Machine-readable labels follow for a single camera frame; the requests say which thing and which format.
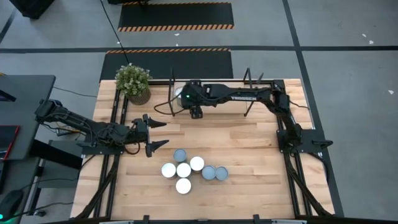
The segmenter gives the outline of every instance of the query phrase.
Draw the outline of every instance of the green plant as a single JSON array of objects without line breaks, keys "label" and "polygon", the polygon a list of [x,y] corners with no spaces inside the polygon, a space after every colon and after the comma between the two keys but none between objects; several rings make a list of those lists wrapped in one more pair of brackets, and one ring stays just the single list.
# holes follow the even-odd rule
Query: green plant
[{"label": "green plant", "polygon": [[149,70],[130,63],[127,66],[122,65],[116,72],[116,88],[127,96],[140,95],[149,88],[148,80],[152,78],[149,75]]}]

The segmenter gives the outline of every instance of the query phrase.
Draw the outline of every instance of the potted plant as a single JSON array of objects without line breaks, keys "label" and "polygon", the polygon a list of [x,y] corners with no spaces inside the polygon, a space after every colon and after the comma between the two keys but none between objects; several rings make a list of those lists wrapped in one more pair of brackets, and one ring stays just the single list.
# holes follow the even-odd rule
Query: potted plant
[{"label": "potted plant", "polygon": [[145,70],[130,63],[116,71],[116,88],[124,93],[131,103],[143,105],[149,101],[150,90],[148,80],[152,77]]}]

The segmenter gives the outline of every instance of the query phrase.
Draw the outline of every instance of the orange and black striped tape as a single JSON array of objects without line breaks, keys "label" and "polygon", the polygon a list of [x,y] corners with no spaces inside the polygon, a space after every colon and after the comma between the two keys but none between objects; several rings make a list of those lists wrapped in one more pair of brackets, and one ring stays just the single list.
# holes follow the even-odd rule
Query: orange and black striped tape
[{"label": "orange and black striped tape", "polygon": [[[127,2],[123,3],[123,6],[138,4],[138,2]],[[231,4],[230,2],[178,2],[178,3],[169,3],[169,2],[160,2],[160,3],[148,3],[148,5],[160,5],[160,4]]]},{"label": "orange and black striped tape", "polygon": [[119,32],[234,29],[232,24],[119,27]]},{"label": "orange and black striped tape", "polygon": [[109,50],[107,54],[120,54],[120,53],[165,53],[165,52],[207,52],[207,51],[228,51],[226,48],[204,48],[204,49],[141,49],[141,50]]}]

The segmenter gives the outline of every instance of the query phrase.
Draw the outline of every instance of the concrete floor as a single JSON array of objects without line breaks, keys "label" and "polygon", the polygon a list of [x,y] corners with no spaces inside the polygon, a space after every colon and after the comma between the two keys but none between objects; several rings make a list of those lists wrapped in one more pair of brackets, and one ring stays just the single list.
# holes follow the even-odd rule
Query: concrete floor
[{"label": "concrete floor", "polygon": [[[154,0],[154,2],[177,2]],[[281,0],[230,0],[234,30],[119,33],[125,47],[283,45],[293,46]],[[114,25],[121,6],[104,1]],[[301,46],[398,45],[398,1],[289,0]],[[0,30],[13,6],[0,0]],[[100,0],[56,0],[37,21],[19,12],[3,49],[118,47]],[[234,50],[234,77],[250,67],[254,77],[301,78],[293,51]],[[327,139],[346,217],[398,220],[398,52],[304,52],[305,63]],[[1,54],[0,72],[55,75],[55,86],[96,95],[104,53]],[[53,90],[52,98],[91,117],[95,99]],[[40,128],[37,139],[58,139]],[[73,189],[42,192],[39,206],[73,201]],[[43,218],[23,223],[66,220],[72,206],[47,209]]]}]

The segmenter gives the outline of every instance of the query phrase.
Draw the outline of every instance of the black floor mat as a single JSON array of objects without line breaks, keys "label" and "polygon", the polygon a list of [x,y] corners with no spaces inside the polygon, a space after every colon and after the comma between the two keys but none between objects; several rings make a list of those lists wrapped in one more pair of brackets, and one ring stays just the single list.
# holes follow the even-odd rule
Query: black floor mat
[{"label": "black floor mat", "polygon": [[[156,79],[169,79],[171,67],[176,78],[233,78],[229,49],[126,49],[126,54],[133,65],[150,70]],[[101,79],[114,80],[116,70],[126,64],[122,50],[108,51]]]},{"label": "black floor mat", "polygon": [[232,29],[231,3],[153,3],[143,10],[137,2],[125,3],[120,32]]}]

